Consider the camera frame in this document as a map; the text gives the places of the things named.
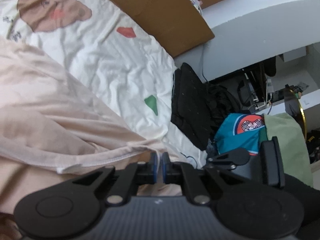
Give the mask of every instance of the cable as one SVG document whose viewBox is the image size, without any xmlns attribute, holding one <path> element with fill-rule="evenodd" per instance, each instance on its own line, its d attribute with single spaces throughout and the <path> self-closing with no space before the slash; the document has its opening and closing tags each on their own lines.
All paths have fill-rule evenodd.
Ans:
<svg viewBox="0 0 320 240">
<path fill-rule="evenodd" d="M 268 114 L 270 114 L 270 112 L 271 112 L 271 109 L 272 109 L 272 106 L 273 106 L 273 103 L 271 103 L 271 106 L 270 106 L 270 109 L 269 109 L 269 112 L 268 112 Z"/>
<path fill-rule="evenodd" d="M 202 46 L 202 52 L 201 52 L 201 58 L 200 58 L 199 65 L 200 65 L 200 67 L 201 67 L 202 76 L 203 76 L 203 78 L 205 79 L 206 83 L 208 83 L 208 80 L 205 78 L 205 76 L 204 76 L 204 74 L 203 74 L 204 46 L 205 46 L 205 43 L 204 43 L 203 46 Z"/>
<path fill-rule="evenodd" d="M 257 91 L 259 91 L 260 89 L 261 89 L 261 87 L 258 87 L 257 90 L 254 90 L 254 91 L 248 96 L 248 98 L 246 99 L 246 101 L 244 102 L 244 104 L 246 104 L 246 103 L 248 102 L 248 100 L 251 98 L 251 96 L 252 96 L 254 93 L 256 93 Z M 253 107 L 254 105 L 256 105 L 256 104 L 258 104 L 258 103 L 259 103 L 259 102 L 257 102 L 257 103 L 255 103 L 255 104 L 249 106 L 248 109 L 250 109 L 251 107 Z"/>
</svg>

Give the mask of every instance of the cartoon bear print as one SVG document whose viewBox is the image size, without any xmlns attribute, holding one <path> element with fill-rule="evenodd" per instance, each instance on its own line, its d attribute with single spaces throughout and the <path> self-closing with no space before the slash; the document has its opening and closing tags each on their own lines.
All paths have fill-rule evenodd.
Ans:
<svg viewBox="0 0 320 240">
<path fill-rule="evenodd" d="M 78 0 L 18 0 L 17 10 L 33 32 L 51 32 L 92 16 Z"/>
</svg>

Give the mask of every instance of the black bag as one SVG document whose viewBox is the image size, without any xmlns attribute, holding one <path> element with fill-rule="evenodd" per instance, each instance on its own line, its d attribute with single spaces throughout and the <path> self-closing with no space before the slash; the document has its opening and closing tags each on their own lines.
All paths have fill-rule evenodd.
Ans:
<svg viewBox="0 0 320 240">
<path fill-rule="evenodd" d="M 183 63 L 174 73 L 171 122 L 202 151 L 211 133 L 206 95 L 205 84 L 187 63 Z"/>
<path fill-rule="evenodd" d="M 215 136 L 219 127 L 226 117 L 231 113 L 240 113 L 239 101 L 221 85 L 207 84 L 208 92 L 206 96 L 207 105 L 210 109 L 211 138 Z"/>
</svg>

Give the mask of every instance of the white duvet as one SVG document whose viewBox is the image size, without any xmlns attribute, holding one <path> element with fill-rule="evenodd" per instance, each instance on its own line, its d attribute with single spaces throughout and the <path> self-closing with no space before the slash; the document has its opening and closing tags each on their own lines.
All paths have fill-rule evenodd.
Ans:
<svg viewBox="0 0 320 240">
<path fill-rule="evenodd" d="M 198 167 L 205 163 L 206 154 L 170 123 L 176 67 L 153 36 L 109 0 L 42 0 L 33 12 L 29 2 L 0 0 L 0 35 L 44 50 L 132 131 L 163 139 Z M 35 25 L 33 16 L 52 3 L 55 9 Z"/>
</svg>

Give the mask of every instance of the pink fabric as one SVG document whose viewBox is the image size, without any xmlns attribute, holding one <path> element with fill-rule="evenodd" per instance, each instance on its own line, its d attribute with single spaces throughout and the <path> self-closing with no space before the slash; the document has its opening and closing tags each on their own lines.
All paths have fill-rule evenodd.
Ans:
<svg viewBox="0 0 320 240">
<path fill-rule="evenodd" d="M 12 214 L 25 195 L 75 174 L 148 161 L 150 151 L 179 160 L 129 130 L 43 51 L 0 37 L 0 62 L 0 212 Z M 180 187 L 159 184 L 140 194 L 177 195 Z"/>
</svg>

